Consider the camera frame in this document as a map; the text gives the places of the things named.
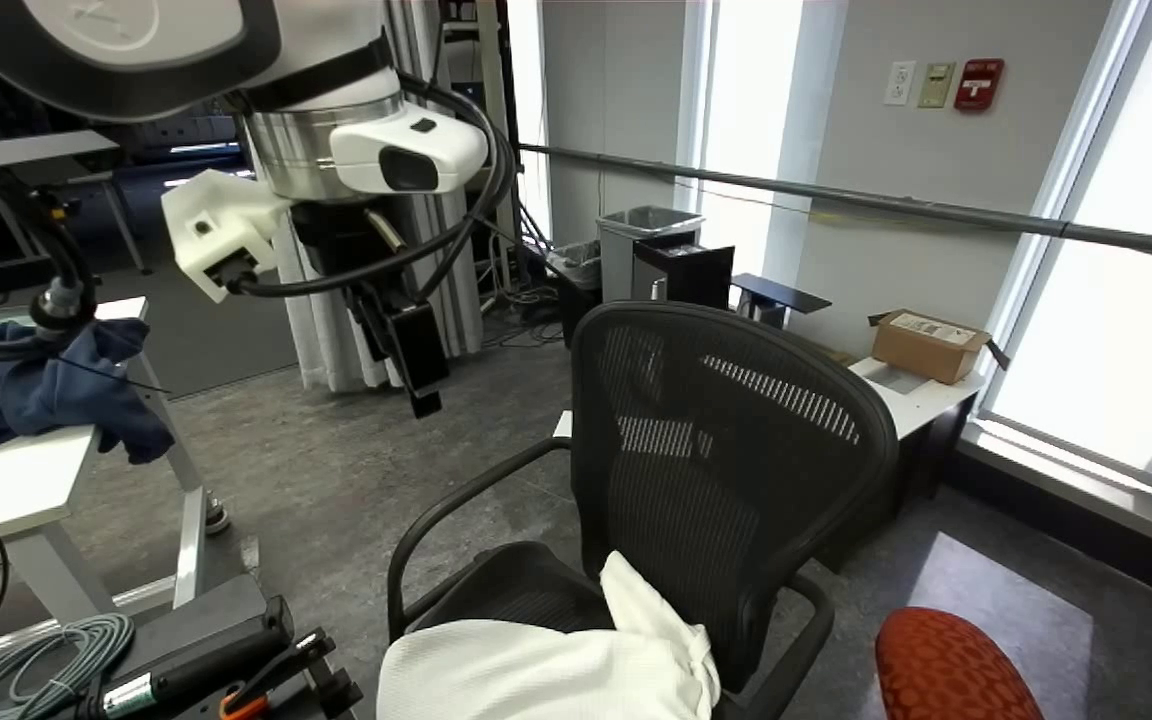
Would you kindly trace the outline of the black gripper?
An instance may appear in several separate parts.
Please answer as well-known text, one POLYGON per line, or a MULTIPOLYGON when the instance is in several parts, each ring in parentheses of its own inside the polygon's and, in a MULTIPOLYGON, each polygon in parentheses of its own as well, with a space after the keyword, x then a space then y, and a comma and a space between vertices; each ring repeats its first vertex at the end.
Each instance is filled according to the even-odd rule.
POLYGON ((341 275, 338 296, 364 328, 372 351, 397 351, 412 416, 441 407, 448 358, 429 305, 410 305, 410 273, 390 267, 359 282, 359 267, 393 258, 364 204, 297 204, 297 238, 319 275, 341 275))

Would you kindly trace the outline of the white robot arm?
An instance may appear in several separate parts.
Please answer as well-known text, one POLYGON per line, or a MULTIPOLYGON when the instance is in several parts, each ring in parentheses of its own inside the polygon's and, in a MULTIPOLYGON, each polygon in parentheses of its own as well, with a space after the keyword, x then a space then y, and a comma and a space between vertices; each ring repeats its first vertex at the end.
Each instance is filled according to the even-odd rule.
POLYGON ((163 196, 176 267, 216 305, 284 299, 280 247, 300 243, 314 273, 297 294, 345 296, 412 407, 441 407, 448 358, 406 273, 448 267, 474 228, 402 241, 385 209, 498 188, 501 132, 397 67, 385 0, 0 0, 0 80, 98 123, 228 105, 255 171, 163 196))

